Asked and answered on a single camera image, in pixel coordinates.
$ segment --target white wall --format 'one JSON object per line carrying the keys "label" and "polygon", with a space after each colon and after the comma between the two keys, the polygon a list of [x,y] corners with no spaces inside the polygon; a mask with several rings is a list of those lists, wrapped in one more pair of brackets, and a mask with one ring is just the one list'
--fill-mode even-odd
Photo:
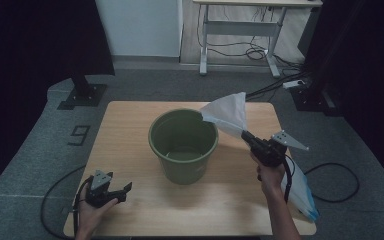
{"label": "white wall", "polygon": [[182,0],[96,0],[112,55],[179,57]]}

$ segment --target green bucket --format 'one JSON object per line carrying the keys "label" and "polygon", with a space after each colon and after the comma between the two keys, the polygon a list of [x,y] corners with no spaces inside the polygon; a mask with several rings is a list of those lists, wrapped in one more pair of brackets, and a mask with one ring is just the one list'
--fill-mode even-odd
{"label": "green bucket", "polygon": [[202,120],[200,112],[176,109],[155,119],[148,140],[165,176],[186,185],[204,175],[208,158],[218,143],[218,132],[213,123]]}

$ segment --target desk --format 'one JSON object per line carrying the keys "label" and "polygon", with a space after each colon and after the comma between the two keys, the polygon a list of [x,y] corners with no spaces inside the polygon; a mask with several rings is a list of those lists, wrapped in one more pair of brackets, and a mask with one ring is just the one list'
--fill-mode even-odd
{"label": "desk", "polygon": [[[241,35],[241,36],[267,36],[273,37],[269,47],[265,50],[267,63],[273,77],[280,77],[273,52],[282,29],[288,7],[311,8],[321,7],[321,0],[193,0],[194,3],[205,5],[205,14],[202,27],[203,43],[201,48],[201,61],[199,73],[207,74],[207,35]],[[234,6],[271,6],[281,7],[282,12],[277,22],[233,22],[233,21],[210,21],[208,20],[208,8],[210,5],[234,5]]]}
{"label": "desk", "polygon": [[[248,146],[219,131],[219,143],[198,182],[177,185],[162,172],[148,144],[151,123],[176,108],[200,109],[204,102],[111,102],[81,182],[96,169],[114,172],[110,191],[130,181],[127,201],[112,208],[98,236],[256,236],[272,234],[256,164]],[[246,103],[248,129],[260,138],[280,131],[269,103]],[[298,231],[311,235],[314,223],[289,205]],[[64,233],[73,235],[69,214]]]}

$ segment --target wooden table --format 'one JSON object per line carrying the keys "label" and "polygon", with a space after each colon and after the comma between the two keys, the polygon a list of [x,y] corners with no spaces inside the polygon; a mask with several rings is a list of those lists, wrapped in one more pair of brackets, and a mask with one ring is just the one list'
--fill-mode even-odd
{"label": "wooden table", "polygon": [[[79,184],[96,169],[114,172],[110,191],[130,181],[127,201],[116,205],[103,219],[97,236],[256,236],[272,234],[269,212],[256,164],[244,141],[219,131],[219,143],[207,171],[196,183],[177,185],[163,174],[148,144],[151,123],[176,108],[199,110],[203,102],[111,102],[103,118]],[[248,130],[268,139],[281,130],[269,103],[246,103]],[[316,232],[289,205],[298,231]],[[73,236],[72,215],[64,233]]]}
{"label": "wooden table", "polygon": [[[321,7],[321,0],[193,0],[194,3],[205,5],[205,13],[202,27],[202,48],[199,73],[207,74],[207,35],[240,35],[240,36],[266,36],[272,37],[268,49],[265,50],[267,63],[273,77],[280,77],[279,70],[273,58],[274,49],[282,29],[286,10],[294,8]],[[210,5],[233,5],[233,6],[266,6],[281,7],[282,12],[277,22],[235,22],[235,21],[210,21],[208,19],[208,8]]]}

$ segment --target desk leg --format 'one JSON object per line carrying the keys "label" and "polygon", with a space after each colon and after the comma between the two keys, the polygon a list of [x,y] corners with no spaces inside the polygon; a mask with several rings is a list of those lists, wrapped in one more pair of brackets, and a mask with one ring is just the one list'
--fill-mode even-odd
{"label": "desk leg", "polygon": [[277,69],[275,59],[273,58],[273,52],[274,48],[276,47],[277,40],[279,39],[280,30],[283,26],[283,20],[285,19],[286,15],[286,7],[282,7],[282,13],[280,15],[279,20],[277,21],[277,26],[275,29],[275,34],[273,36],[273,40],[270,42],[269,49],[265,50],[267,63],[269,64],[270,70],[273,74],[273,77],[278,78],[280,77],[279,70]]}
{"label": "desk leg", "polygon": [[202,47],[201,47],[201,62],[199,63],[199,74],[207,75],[207,24],[208,24],[208,8],[205,5],[204,23],[202,24]]}

